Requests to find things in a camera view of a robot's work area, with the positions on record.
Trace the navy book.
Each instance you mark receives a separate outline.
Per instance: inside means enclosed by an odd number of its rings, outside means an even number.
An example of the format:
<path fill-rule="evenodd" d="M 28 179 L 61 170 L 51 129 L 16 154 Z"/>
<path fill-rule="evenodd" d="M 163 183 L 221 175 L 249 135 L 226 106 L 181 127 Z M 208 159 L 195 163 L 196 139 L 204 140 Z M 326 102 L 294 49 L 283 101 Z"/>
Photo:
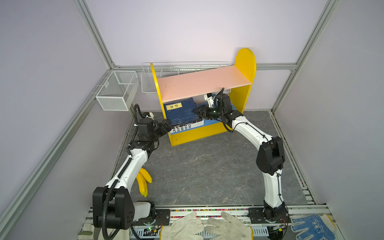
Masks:
<path fill-rule="evenodd" d="M 164 103 L 163 106 L 166 118 L 171 120 L 173 127 L 196 123 L 202 119 L 193 112 L 197 108 L 193 98 Z"/>

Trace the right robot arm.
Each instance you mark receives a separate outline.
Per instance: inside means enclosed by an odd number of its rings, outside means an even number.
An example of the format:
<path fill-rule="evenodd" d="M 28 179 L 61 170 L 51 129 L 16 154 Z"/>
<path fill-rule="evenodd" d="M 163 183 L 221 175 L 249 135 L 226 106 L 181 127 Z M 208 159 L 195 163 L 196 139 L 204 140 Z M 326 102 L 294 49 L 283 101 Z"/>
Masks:
<path fill-rule="evenodd" d="M 265 183 L 262 217 L 275 222 L 288 215 L 282 196 L 282 170 L 286 161 L 283 140 L 272 137 L 252 124 L 241 112 L 233 109 L 229 95 L 219 92 L 204 95 L 207 104 L 193 110 L 205 120 L 221 122 L 228 132 L 238 132 L 250 141 L 258 151 L 256 164 L 263 173 Z"/>

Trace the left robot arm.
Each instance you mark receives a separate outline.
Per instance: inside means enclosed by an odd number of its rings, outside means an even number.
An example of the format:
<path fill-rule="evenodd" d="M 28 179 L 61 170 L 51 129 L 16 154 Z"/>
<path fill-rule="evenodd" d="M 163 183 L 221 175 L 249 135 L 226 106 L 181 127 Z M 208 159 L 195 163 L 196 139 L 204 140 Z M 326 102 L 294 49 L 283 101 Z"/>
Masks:
<path fill-rule="evenodd" d="M 156 208 L 151 201 L 133 202 L 131 189 L 138 182 L 141 194 L 148 196 L 148 183 L 152 177 L 143 169 L 153 151 L 160 145 L 160 138 L 172 130 L 170 120 L 157 121 L 151 112 L 142 113 L 134 105 L 134 135 L 127 146 L 128 156 L 109 182 L 97 187 L 92 196 L 93 224 L 100 228 L 105 240 L 114 239 L 119 231 L 129 230 L 135 222 L 156 222 Z"/>

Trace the yellow shelf with pink and blue boards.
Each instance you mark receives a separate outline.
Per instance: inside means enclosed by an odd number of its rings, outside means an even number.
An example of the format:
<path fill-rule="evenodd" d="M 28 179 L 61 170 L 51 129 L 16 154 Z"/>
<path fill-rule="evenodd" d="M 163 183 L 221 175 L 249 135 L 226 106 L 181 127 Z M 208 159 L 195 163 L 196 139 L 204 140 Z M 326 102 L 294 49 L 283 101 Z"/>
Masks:
<path fill-rule="evenodd" d="M 245 122 L 244 111 L 257 71 L 256 58 L 250 49 L 239 50 L 233 66 L 165 78 L 157 77 L 153 65 L 151 70 L 164 115 L 168 110 L 166 106 L 171 102 L 179 103 L 184 99 L 219 92 L 222 89 L 231 91 L 230 101 L 225 103 L 224 116 L 229 118 L 227 126 L 215 121 L 212 124 L 204 123 L 197 128 L 169 133 L 172 146 L 224 133 Z"/>

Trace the white mesh box basket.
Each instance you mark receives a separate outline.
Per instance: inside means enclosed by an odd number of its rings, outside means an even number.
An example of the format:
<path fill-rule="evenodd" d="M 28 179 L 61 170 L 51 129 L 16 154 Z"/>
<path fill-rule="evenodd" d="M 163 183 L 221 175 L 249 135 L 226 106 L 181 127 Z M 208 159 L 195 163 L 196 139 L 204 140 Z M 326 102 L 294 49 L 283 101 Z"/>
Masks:
<path fill-rule="evenodd" d="M 111 71 L 96 99 L 104 111 L 129 111 L 139 85 L 136 71 Z"/>

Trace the yellow banana bunch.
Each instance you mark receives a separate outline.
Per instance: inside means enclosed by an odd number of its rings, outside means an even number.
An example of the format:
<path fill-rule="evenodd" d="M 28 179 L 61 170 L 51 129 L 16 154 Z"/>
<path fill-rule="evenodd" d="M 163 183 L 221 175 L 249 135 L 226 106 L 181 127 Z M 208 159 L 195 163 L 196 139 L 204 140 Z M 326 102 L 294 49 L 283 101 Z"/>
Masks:
<path fill-rule="evenodd" d="M 147 170 L 141 168 L 136 179 L 139 185 L 139 191 L 141 195 L 146 198 L 149 194 L 148 184 L 151 184 L 153 182 L 151 175 L 148 173 Z"/>

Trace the white work glove centre left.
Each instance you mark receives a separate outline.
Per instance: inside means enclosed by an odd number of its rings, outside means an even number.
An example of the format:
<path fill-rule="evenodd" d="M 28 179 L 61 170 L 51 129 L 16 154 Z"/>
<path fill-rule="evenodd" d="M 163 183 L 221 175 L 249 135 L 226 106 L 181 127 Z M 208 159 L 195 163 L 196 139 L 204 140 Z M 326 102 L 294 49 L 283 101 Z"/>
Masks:
<path fill-rule="evenodd" d="M 203 232 L 205 226 L 196 212 L 176 220 L 171 226 L 161 228 L 160 240 L 203 240 L 199 235 Z"/>

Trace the white work glove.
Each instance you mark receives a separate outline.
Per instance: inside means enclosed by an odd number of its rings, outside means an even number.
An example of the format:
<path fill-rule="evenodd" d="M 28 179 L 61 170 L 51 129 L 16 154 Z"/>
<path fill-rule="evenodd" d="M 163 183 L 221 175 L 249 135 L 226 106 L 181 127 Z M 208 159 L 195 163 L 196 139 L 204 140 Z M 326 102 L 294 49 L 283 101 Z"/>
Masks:
<path fill-rule="evenodd" d="M 196 212 L 176 220 L 171 226 L 161 228 L 160 240 L 203 240 L 199 235 L 203 232 L 205 226 Z"/>
<path fill-rule="evenodd" d="M 245 226 L 239 219 L 221 212 L 223 220 L 214 218 L 208 219 L 208 225 L 205 226 L 205 231 L 215 235 L 212 240 L 253 240 L 253 229 L 250 226 Z"/>

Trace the white work glove centre right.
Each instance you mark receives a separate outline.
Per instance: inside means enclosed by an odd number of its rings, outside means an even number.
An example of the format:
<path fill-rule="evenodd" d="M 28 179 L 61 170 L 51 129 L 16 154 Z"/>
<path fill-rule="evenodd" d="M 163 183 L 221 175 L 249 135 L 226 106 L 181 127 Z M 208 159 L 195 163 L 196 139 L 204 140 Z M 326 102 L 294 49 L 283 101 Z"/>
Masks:
<path fill-rule="evenodd" d="M 215 235 L 212 240 L 253 240 L 253 229 L 250 226 L 245 226 L 239 219 L 221 212 L 223 220 L 214 218 L 208 219 L 208 225 L 205 226 L 205 231 Z"/>

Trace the blue dotted knit glove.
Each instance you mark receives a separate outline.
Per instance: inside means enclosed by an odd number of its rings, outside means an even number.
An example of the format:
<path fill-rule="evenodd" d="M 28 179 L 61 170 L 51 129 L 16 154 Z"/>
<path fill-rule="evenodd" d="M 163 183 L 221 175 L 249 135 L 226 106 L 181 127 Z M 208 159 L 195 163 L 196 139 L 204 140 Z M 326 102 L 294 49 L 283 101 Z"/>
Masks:
<path fill-rule="evenodd" d="M 296 240 L 335 240 L 336 226 L 327 214 L 293 218 L 291 230 Z"/>

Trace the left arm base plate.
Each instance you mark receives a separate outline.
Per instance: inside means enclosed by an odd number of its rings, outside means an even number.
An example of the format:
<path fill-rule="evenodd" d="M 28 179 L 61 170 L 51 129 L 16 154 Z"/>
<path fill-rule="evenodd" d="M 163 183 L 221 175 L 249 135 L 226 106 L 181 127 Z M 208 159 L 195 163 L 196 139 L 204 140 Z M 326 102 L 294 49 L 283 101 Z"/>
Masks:
<path fill-rule="evenodd" d="M 155 209 L 147 218 L 139 219 L 133 226 L 168 226 L 171 220 L 170 209 Z"/>

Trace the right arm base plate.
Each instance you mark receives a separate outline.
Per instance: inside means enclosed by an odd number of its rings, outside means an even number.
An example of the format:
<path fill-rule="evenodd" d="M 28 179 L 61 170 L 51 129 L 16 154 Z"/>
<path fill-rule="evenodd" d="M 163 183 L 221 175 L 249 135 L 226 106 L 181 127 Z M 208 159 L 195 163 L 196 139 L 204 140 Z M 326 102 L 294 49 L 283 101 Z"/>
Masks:
<path fill-rule="evenodd" d="M 248 217 L 252 224 L 289 224 L 291 218 L 286 208 L 249 208 Z"/>

